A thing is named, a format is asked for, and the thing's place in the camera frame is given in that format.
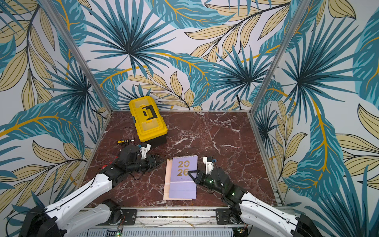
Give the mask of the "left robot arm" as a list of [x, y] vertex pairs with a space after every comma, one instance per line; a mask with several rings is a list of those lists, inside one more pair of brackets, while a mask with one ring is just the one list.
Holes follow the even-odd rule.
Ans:
[[29, 210], [22, 224], [21, 237], [74, 237], [96, 225], [108, 223], [120, 227], [126, 215], [111, 199], [97, 207], [81, 212], [99, 196], [122, 183], [133, 173], [145, 174], [163, 164], [164, 160], [150, 155], [149, 144], [129, 144], [122, 148], [116, 158], [105, 165], [88, 183], [47, 206]]

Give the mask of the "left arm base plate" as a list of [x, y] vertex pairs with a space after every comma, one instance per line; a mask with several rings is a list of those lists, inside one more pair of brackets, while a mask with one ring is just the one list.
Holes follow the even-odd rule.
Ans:
[[112, 213], [110, 218], [101, 224], [98, 224], [98, 226], [133, 226], [135, 225], [137, 217], [137, 209], [125, 209], [122, 208], [120, 210], [116, 210], [115, 213]]

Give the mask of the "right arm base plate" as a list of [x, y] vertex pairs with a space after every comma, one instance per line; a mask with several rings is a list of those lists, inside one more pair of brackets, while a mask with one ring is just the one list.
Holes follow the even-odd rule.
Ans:
[[242, 212], [234, 208], [217, 208], [216, 221], [218, 225], [244, 224], [241, 219]]

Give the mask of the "pink calendar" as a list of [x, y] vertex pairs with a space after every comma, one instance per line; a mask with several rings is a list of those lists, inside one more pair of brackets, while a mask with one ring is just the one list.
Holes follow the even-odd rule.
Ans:
[[163, 200], [185, 200], [190, 201], [191, 198], [170, 198], [169, 190], [171, 183], [171, 171], [172, 171], [172, 159], [168, 159], [166, 163], [166, 173], [165, 173], [165, 184], [164, 184], [164, 192], [163, 192]]

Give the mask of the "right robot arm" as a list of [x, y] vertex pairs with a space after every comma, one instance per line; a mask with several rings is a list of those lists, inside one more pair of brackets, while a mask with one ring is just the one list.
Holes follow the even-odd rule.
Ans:
[[321, 232], [306, 215], [299, 217], [279, 210], [255, 197], [244, 188], [234, 184], [220, 168], [210, 174], [191, 170], [189, 177], [195, 184], [219, 193], [221, 200], [229, 206], [229, 222], [248, 224], [273, 237], [320, 237]]

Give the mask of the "purple calendar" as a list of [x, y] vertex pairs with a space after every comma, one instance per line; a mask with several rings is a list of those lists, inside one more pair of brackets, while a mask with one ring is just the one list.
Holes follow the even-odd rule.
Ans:
[[173, 200], [196, 199], [196, 184], [189, 171], [197, 170], [198, 156], [175, 157], [172, 159], [169, 198]]

